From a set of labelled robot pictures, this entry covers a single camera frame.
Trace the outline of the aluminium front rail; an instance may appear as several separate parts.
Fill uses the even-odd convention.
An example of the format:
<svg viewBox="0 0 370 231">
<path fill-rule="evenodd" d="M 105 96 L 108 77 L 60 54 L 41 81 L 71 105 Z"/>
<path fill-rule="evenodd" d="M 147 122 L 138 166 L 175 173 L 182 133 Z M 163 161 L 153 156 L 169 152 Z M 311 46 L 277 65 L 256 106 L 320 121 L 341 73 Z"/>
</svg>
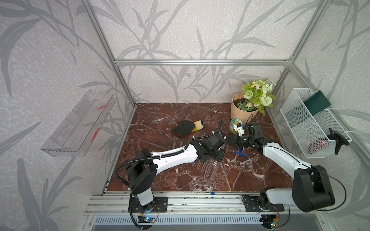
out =
<svg viewBox="0 0 370 231">
<path fill-rule="evenodd" d="M 154 192 L 167 197 L 166 215 L 246 214 L 241 196 L 245 192 Z M 92 196 L 84 215 L 128 215 L 128 192 L 108 192 Z"/>
</svg>

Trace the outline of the green white artificial flowers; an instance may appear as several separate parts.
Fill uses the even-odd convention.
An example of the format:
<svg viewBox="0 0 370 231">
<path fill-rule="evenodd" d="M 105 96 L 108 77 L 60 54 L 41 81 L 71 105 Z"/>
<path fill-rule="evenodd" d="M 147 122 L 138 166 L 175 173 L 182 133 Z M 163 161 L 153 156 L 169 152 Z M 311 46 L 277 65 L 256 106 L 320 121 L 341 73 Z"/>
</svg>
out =
<svg viewBox="0 0 370 231">
<path fill-rule="evenodd" d="M 276 99 L 272 94 L 272 90 L 276 87 L 273 81 L 267 83 L 265 80 L 252 80 L 251 82 L 243 85 L 245 103 L 242 105 L 244 109 L 255 110 L 265 116 L 266 108 L 273 108 L 273 101 Z"/>
</svg>

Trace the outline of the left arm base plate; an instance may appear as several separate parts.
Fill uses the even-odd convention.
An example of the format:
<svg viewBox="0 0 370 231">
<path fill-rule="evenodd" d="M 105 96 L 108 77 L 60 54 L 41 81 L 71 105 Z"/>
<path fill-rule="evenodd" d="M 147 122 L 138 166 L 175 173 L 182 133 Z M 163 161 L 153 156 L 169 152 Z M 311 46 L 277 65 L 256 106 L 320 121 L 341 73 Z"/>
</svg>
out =
<svg viewBox="0 0 370 231">
<path fill-rule="evenodd" d="M 148 212 L 167 212 L 168 197 L 154 197 L 154 200 L 149 204 L 143 206 L 140 204 L 137 197 L 131 197 L 130 208 L 128 212 L 133 213 L 148 213 Z"/>
</svg>

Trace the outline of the dark green card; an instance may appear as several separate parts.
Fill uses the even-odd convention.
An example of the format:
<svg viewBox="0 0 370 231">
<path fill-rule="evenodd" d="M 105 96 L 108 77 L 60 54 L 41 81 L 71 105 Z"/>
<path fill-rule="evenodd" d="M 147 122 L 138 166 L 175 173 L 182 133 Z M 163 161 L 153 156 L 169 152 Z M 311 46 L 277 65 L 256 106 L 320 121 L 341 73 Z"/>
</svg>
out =
<svg viewBox="0 0 370 231">
<path fill-rule="evenodd" d="M 326 96 L 322 93 L 322 91 L 317 91 L 312 96 L 307 98 L 304 101 L 304 105 L 311 113 L 312 116 L 320 113 L 324 109 L 331 106 L 330 101 L 326 98 Z"/>
</svg>

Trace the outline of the clear acrylic wall shelf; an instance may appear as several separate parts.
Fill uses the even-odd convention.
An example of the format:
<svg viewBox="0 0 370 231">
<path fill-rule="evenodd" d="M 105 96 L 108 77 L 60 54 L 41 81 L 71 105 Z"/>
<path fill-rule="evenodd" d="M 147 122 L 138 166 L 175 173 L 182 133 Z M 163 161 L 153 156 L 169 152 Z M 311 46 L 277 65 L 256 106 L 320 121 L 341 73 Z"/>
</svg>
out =
<svg viewBox="0 0 370 231">
<path fill-rule="evenodd" d="M 41 150 L 53 157 L 84 157 L 115 102 L 112 93 L 88 90 Z"/>
</svg>

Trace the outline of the green round tape tin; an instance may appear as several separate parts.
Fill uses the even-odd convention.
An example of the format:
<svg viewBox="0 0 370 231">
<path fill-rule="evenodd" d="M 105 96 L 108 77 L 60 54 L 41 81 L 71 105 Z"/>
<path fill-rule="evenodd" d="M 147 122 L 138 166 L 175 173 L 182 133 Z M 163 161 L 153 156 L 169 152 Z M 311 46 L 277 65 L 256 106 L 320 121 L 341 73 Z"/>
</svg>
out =
<svg viewBox="0 0 370 231">
<path fill-rule="evenodd" d="M 235 130 L 235 126 L 237 126 L 238 124 L 240 124 L 242 126 L 242 121 L 238 118 L 234 118 L 230 121 L 229 131 L 232 134 L 237 133 L 236 130 Z"/>
</svg>

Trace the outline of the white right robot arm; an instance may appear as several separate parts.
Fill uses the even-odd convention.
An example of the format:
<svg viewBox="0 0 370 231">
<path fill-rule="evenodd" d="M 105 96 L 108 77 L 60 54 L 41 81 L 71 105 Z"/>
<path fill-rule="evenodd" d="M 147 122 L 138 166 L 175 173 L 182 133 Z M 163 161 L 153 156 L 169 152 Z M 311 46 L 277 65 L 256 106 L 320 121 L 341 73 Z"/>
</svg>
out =
<svg viewBox="0 0 370 231">
<path fill-rule="evenodd" d="M 335 196 L 326 169 L 311 165 L 283 149 L 278 143 L 265 138 L 260 124 L 247 125 L 248 136 L 241 124 L 233 126 L 235 134 L 227 144 L 243 150 L 253 148 L 285 170 L 293 179 L 291 188 L 269 188 L 260 191 L 257 203 L 262 210 L 272 205 L 296 206 L 302 212 L 311 212 L 335 204 Z"/>
</svg>

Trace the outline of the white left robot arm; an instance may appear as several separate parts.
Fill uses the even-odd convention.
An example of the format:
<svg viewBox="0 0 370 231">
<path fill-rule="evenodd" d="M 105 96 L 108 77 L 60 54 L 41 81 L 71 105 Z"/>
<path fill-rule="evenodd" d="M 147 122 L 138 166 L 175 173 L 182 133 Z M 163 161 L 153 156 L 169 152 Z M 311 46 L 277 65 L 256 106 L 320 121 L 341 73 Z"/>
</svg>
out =
<svg viewBox="0 0 370 231">
<path fill-rule="evenodd" d="M 222 148 L 224 144 L 225 135 L 218 132 L 202 139 L 192 138 L 186 145 L 169 151 L 142 150 L 126 168 L 132 195 L 136 196 L 143 207 L 153 204 L 155 199 L 151 186 L 158 174 L 197 161 L 205 162 L 212 159 L 220 163 L 225 153 Z"/>
</svg>

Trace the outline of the beige flower pot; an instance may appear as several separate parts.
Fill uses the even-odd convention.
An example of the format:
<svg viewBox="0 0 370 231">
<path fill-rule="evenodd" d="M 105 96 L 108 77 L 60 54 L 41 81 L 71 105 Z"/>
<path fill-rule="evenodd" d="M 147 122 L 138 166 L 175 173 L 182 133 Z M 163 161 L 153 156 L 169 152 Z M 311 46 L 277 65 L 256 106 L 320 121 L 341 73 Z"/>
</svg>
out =
<svg viewBox="0 0 370 231">
<path fill-rule="evenodd" d="M 243 108 L 246 99 L 244 93 L 237 93 L 231 102 L 231 119 L 239 119 L 243 124 L 248 124 L 256 117 L 258 110 L 247 110 Z"/>
</svg>

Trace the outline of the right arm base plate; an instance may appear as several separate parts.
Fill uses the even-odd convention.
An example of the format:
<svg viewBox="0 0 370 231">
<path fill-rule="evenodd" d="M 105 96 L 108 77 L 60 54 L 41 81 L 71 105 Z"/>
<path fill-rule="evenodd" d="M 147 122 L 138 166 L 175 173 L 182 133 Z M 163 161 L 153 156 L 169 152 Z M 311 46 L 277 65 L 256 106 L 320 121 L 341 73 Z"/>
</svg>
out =
<svg viewBox="0 0 370 231">
<path fill-rule="evenodd" d="M 282 204 L 272 204 L 262 196 L 242 195 L 241 200 L 246 212 L 284 212 Z"/>
</svg>

